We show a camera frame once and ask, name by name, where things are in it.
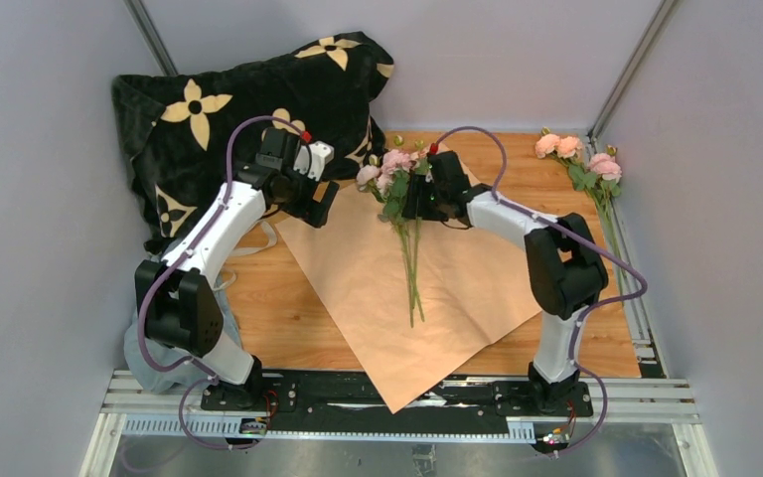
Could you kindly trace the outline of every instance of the blue denim cloth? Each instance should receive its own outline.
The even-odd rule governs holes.
[[[215,298],[218,300],[218,305],[224,314],[224,332],[240,345],[241,337],[238,333],[238,324],[235,322],[232,311],[229,309],[227,293],[225,291],[216,291]],[[124,334],[124,359],[127,361],[130,371],[142,388],[151,393],[163,393],[175,384],[190,386],[206,377],[206,373],[191,365],[180,366],[168,373],[160,373],[149,367],[144,358],[142,358],[141,351],[139,351],[136,330],[137,322],[138,314],[134,310],[131,325]],[[150,352],[150,356],[161,365],[170,365],[184,356],[179,351],[166,348],[152,340],[147,340],[147,349]]]

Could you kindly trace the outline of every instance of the wooden tabletop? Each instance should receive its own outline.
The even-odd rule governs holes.
[[[422,139],[426,144],[437,132],[395,132],[405,147]],[[508,198],[559,216],[575,212],[583,216],[595,241],[604,243],[595,205],[585,194],[575,192],[565,170],[552,160],[534,156],[536,135],[498,134],[508,151],[508,171],[500,186]],[[445,141],[457,152],[472,173],[492,182],[501,167],[496,145],[478,133],[457,133]],[[287,218],[279,214],[269,221]],[[267,242],[256,229],[239,246]],[[612,266],[607,263],[610,285],[602,298],[617,294]],[[244,348],[267,368],[359,370],[361,364],[344,340],[335,322],[281,240],[254,255],[231,257],[226,265],[237,275],[229,287],[229,303],[240,327]],[[524,375],[539,343],[540,319],[526,322],[496,344],[485,348],[458,372],[468,374]],[[590,315],[583,334],[579,360],[606,377],[637,378],[639,367],[621,304],[608,305]]]

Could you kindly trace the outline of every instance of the rose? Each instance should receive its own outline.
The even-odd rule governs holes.
[[[392,174],[396,169],[409,171],[413,167],[410,154],[398,149],[391,149],[384,154],[381,163],[381,171],[384,174]]]
[[[379,169],[376,166],[364,166],[360,171],[358,171],[358,176],[356,176],[356,185],[358,185],[359,189],[364,189],[369,181],[375,179],[381,173],[382,169]]]
[[[605,181],[621,180],[621,166],[613,161],[599,161],[595,166],[589,168],[590,171],[601,176]]]
[[[580,139],[574,136],[564,137],[557,144],[557,157],[563,159],[574,157],[581,148],[583,148],[583,144],[580,142]]]
[[[534,152],[536,152],[536,157],[538,157],[539,159],[542,159],[548,154],[554,152],[554,149],[557,148],[557,145],[559,145],[559,143],[560,143],[560,136],[556,134],[546,134],[545,136],[541,137],[539,141],[536,142],[536,145],[534,146]]]
[[[390,187],[392,182],[393,178],[390,176],[390,174],[385,174],[382,172],[381,175],[376,178],[376,187],[379,188],[379,192],[386,194],[387,188]]]
[[[599,152],[598,154],[592,156],[592,159],[589,160],[589,165],[586,167],[591,170],[601,162],[616,162],[616,158],[607,154],[606,152]]]

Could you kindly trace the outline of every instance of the white wall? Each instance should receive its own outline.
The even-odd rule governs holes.
[[[763,1],[681,3],[603,139],[721,475],[763,475]]]
[[[659,0],[146,0],[181,73],[364,30],[396,61],[382,127],[592,125]]]
[[[118,0],[0,1],[0,475],[76,475],[146,227],[110,83],[158,69]]]

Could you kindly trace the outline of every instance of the black pillow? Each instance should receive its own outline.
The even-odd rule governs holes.
[[[226,180],[229,136],[251,117],[280,116],[332,145],[324,180],[355,177],[369,154],[383,154],[384,134],[369,103],[392,71],[390,55],[355,32],[225,72],[115,78],[118,140],[152,233],[145,248],[159,253],[197,223]],[[269,121],[248,127],[232,150],[235,170],[252,160],[272,126],[293,131]]]

